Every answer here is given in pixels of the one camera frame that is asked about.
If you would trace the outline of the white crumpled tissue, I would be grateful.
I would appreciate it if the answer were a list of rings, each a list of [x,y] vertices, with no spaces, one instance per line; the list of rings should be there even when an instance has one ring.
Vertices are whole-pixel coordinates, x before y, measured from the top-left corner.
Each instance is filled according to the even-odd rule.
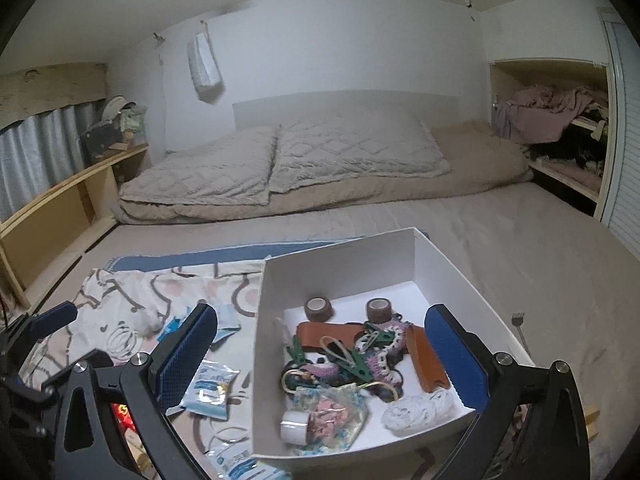
[[[143,338],[157,334],[164,326],[157,310],[147,308],[131,308],[130,324],[136,333]]]

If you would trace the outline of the clothes pile on shelf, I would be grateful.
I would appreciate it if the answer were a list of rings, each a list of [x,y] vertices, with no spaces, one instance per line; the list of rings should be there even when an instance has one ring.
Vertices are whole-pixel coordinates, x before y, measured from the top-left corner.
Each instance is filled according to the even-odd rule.
[[[559,89],[533,84],[494,105],[492,123],[500,138],[520,144],[531,160],[597,180],[608,150],[608,96],[579,86]]]

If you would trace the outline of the white cardboard storage box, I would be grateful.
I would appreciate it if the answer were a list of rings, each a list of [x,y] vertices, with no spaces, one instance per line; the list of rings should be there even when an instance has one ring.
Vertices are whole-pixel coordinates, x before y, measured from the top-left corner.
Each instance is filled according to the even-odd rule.
[[[297,456],[280,438],[280,422],[290,401],[280,385],[288,360],[283,335],[305,321],[304,304],[325,296],[334,322],[362,322],[366,303],[390,300],[416,325],[433,304],[444,304],[458,322],[480,337],[491,352],[506,352],[518,364],[532,364],[522,345],[478,290],[420,231],[404,229],[267,259],[262,274],[254,344],[252,443],[264,462],[288,471],[349,467],[395,457],[446,441],[466,429],[474,413],[454,402],[449,417],[432,430],[396,437],[381,417],[383,401],[367,397],[370,416],[349,450]]]

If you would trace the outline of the white hanging wall pouch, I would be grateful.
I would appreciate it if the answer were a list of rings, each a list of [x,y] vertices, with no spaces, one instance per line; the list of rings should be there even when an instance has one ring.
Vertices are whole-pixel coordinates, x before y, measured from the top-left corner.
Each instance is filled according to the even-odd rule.
[[[216,101],[224,84],[205,32],[198,32],[189,41],[186,46],[186,55],[192,84],[198,98],[209,103]]]

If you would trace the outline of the white small bottle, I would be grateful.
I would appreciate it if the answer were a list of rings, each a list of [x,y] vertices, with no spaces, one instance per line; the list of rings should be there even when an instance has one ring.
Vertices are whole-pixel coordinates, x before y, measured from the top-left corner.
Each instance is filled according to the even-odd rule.
[[[311,414],[304,411],[286,411],[280,422],[280,438],[290,445],[305,446],[310,440]]]

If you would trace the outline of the brown leather case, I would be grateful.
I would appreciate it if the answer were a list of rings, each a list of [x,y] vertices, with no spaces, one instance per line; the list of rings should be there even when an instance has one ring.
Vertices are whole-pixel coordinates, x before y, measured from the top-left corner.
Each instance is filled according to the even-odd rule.
[[[427,339],[423,327],[411,324],[406,330],[406,345],[423,391],[449,389],[449,378]]]

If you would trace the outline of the red cigarette box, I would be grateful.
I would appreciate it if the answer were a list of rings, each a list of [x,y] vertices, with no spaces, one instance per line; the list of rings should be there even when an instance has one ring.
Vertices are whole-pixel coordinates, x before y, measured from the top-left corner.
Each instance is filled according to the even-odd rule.
[[[126,404],[112,403],[111,409],[115,416],[118,429],[124,436],[126,436],[127,434],[137,433],[136,425],[132,420],[129,408]]]

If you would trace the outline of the brown tape roll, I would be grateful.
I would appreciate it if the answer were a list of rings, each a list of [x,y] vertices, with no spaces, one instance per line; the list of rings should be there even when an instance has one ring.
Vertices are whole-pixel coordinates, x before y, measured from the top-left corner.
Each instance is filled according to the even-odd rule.
[[[304,311],[309,322],[329,321],[333,316],[331,301],[322,296],[311,297],[304,304]]]
[[[367,320],[370,323],[381,324],[390,322],[393,317],[394,310],[389,299],[384,297],[376,297],[366,303]]]

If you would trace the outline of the blue white wipes pack middle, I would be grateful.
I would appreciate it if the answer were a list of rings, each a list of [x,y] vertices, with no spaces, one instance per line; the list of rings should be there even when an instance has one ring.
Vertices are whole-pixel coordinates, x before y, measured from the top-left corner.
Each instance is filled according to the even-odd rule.
[[[203,360],[186,388],[180,406],[191,413],[225,422],[229,417],[229,392],[239,374],[226,364]]]

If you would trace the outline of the blue white wipes pack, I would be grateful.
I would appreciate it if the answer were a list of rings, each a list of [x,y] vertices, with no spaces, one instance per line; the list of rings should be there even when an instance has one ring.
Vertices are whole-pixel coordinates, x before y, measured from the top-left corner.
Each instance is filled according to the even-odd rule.
[[[229,392],[239,374],[226,364],[203,360],[186,388],[180,406],[191,413],[225,422],[229,417]]]
[[[222,480],[288,480],[292,474],[253,456],[249,440],[214,445],[207,453],[216,476]]]

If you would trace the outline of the brown tape roll front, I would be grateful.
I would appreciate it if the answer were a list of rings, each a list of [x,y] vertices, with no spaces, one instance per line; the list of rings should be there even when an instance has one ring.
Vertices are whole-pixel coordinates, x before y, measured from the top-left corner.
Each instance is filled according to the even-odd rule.
[[[333,316],[331,301],[322,296],[311,297],[304,304],[304,311],[309,322],[329,321]]]

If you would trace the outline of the wooden bedside shelf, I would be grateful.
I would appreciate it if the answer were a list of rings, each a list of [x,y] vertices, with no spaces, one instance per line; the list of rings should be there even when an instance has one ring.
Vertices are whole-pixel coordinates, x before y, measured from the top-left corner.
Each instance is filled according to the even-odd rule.
[[[141,144],[50,188],[1,223],[1,273],[18,304],[34,312],[88,250],[118,221],[111,206],[140,169]]]

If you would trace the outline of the grey quilted pillow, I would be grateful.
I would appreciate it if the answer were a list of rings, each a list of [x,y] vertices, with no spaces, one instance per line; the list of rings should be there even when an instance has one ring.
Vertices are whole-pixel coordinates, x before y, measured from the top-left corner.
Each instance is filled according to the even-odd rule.
[[[450,165],[429,128],[401,107],[352,106],[282,122],[270,191],[365,176],[436,178]]]
[[[155,205],[262,206],[277,130],[253,127],[166,156],[123,184],[120,198]]]

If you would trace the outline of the dark bag on shelf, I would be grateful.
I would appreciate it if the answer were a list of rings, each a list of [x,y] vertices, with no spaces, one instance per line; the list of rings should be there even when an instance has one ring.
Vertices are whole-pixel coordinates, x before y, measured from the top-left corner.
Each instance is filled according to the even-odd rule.
[[[104,106],[101,119],[81,136],[81,146],[90,165],[146,143],[146,107],[123,96],[114,96]]]

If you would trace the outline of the grey quilted pillow right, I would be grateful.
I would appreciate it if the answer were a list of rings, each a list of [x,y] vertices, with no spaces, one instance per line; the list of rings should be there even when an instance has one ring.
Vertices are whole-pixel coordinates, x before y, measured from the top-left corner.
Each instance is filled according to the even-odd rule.
[[[352,106],[282,122],[270,191],[365,176],[436,178],[450,165],[429,128],[401,107]]]

